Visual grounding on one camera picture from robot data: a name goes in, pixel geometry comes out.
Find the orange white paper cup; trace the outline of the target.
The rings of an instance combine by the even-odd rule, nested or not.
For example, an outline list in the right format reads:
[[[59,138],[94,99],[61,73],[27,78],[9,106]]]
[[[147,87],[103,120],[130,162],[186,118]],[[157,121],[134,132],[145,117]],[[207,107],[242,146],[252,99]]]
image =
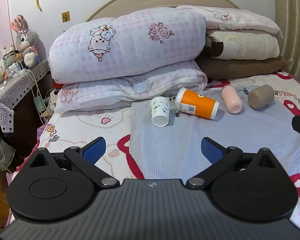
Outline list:
[[[218,107],[218,101],[184,87],[179,90],[174,102],[174,108],[179,112],[211,120],[215,119]]]

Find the brown plastic cup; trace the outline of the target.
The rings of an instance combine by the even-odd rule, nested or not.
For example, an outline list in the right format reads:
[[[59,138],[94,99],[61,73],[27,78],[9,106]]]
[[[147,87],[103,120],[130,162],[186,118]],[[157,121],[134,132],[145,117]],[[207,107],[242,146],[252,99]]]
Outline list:
[[[251,108],[259,110],[274,100],[274,90],[270,85],[262,85],[249,92],[248,102]]]

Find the pink plastic cup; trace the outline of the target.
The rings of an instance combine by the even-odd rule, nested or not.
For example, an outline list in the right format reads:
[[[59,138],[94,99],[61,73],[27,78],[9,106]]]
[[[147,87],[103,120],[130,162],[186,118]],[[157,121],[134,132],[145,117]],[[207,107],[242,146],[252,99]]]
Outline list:
[[[226,109],[231,114],[238,114],[243,108],[243,102],[239,97],[236,89],[232,85],[227,85],[222,88],[222,99]]]

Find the white green-print paper cup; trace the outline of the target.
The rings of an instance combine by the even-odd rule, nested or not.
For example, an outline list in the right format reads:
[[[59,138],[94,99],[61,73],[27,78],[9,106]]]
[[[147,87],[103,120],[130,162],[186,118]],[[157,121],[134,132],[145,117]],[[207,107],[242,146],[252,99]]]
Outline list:
[[[169,122],[170,101],[163,96],[157,96],[150,101],[152,124],[164,127]]]

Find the light grey patterned mat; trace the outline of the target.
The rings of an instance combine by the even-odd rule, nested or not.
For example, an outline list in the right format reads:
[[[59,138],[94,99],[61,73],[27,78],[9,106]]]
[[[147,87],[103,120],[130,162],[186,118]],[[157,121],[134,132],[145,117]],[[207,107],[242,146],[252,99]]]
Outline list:
[[[245,153],[266,147],[290,174],[300,172],[300,134],[292,128],[293,114],[277,99],[254,110],[249,106],[251,87],[237,87],[243,101],[238,114],[230,114],[224,103],[215,119],[172,112],[164,127],[152,123],[149,101],[132,104],[129,152],[146,179],[187,181],[221,159],[223,148],[236,146]]]

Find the pink checked lower quilt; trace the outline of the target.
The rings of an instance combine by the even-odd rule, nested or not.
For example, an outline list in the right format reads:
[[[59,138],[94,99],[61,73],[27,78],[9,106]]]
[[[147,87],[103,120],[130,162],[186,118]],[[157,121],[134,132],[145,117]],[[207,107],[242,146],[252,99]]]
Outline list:
[[[55,113],[127,107],[136,101],[175,95],[182,87],[194,92],[207,87],[207,75],[193,60],[137,76],[64,85],[57,95]]]

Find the dark brown pillow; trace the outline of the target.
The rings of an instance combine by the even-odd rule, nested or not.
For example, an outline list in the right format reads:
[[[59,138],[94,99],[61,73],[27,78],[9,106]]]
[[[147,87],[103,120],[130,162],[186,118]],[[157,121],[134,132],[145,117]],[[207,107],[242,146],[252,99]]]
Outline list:
[[[208,79],[236,79],[255,75],[273,74],[285,69],[288,61],[281,56],[275,59],[260,60],[219,60],[200,56],[195,59]]]

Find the patterned cloth side table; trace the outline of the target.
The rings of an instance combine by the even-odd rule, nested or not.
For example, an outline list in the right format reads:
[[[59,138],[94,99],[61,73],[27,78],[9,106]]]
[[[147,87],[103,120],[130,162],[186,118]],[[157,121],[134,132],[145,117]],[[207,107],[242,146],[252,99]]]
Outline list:
[[[4,133],[14,130],[14,107],[47,75],[50,67],[47,60],[0,85],[0,128]]]

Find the pink checked folded quilt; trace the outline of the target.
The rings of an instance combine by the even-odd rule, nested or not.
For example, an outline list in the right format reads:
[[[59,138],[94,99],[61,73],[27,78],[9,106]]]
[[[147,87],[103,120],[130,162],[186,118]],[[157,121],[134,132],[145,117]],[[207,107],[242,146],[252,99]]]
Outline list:
[[[195,59],[205,46],[203,15],[170,7],[138,10],[72,26],[49,51],[61,84],[140,75]]]

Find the grey bunny plush toy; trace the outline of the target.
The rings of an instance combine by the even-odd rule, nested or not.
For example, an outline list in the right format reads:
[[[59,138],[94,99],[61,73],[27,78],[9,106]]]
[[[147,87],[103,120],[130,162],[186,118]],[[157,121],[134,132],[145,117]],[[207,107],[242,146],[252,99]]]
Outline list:
[[[24,64],[27,68],[33,68],[40,62],[36,48],[37,34],[29,29],[27,20],[23,15],[18,15],[11,22],[11,29],[16,32],[16,50],[22,53]]]

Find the pink bunny folded blanket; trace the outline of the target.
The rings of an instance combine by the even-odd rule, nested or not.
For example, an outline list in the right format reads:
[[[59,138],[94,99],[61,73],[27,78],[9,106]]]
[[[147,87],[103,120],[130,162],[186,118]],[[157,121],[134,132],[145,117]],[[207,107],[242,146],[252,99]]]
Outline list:
[[[283,38],[281,29],[273,20],[249,10],[195,5],[180,5],[177,9],[203,15],[207,30],[257,30]]]

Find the yellow wall sticker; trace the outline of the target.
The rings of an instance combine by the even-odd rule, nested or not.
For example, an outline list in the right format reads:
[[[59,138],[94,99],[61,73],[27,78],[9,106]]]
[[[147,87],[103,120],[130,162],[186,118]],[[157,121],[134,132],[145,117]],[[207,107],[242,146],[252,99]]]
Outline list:
[[[70,11],[66,11],[62,13],[62,22],[66,23],[70,21]]]

